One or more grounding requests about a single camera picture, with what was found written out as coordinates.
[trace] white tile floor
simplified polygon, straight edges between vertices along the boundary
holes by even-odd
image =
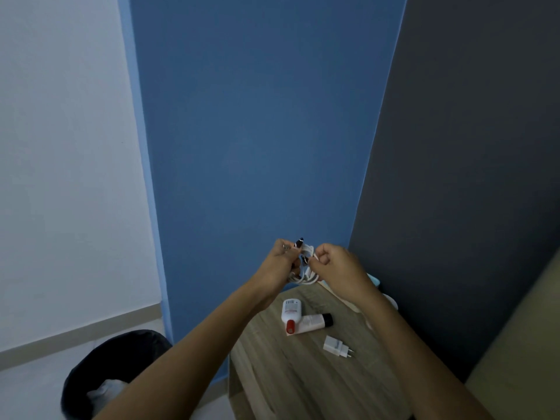
[[[130,330],[150,329],[164,334],[161,320]],[[130,330],[123,330],[115,335]],[[66,376],[90,351],[106,338],[94,340],[38,360],[0,371],[0,418],[2,420],[62,420],[60,395]],[[196,420],[235,420],[227,397],[223,396],[197,410]]]

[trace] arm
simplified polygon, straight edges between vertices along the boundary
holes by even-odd
[[[284,244],[290,246],[288,251]],[[189,418],[248,322],[272,303],[292,267],[299,274],[299,253],[290,241],[277,240],[247,283],[146,368],[95,419]]]
[[[319,246],[315,253],[319,260],[309,259],[311,269],[366,316],[418,420],[492,419],[377,290],[354,255],[329,244]]]

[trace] person's right arm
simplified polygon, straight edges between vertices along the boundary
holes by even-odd
[[[311,269],[339,297],[360,308],[374,328],[417,420],[492,419],[377,290],[355,255],[329,244],[315,254],[319,261],[310,258]]]

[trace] person's right hand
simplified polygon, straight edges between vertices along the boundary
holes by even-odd
[[[323,243],[315,254],[318,260],[309,258],[309,267],[340,298],[359,305],[364,296],[376,290],[358,257],[344,247]]]

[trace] forearm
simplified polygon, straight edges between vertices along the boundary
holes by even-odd
[[[492,418],[381,292],[369,289],[357,305],[387,350],[418,420]]]
[[[257,312],[243,286],[140,374],[96,420],[189,418],[241,332]]]

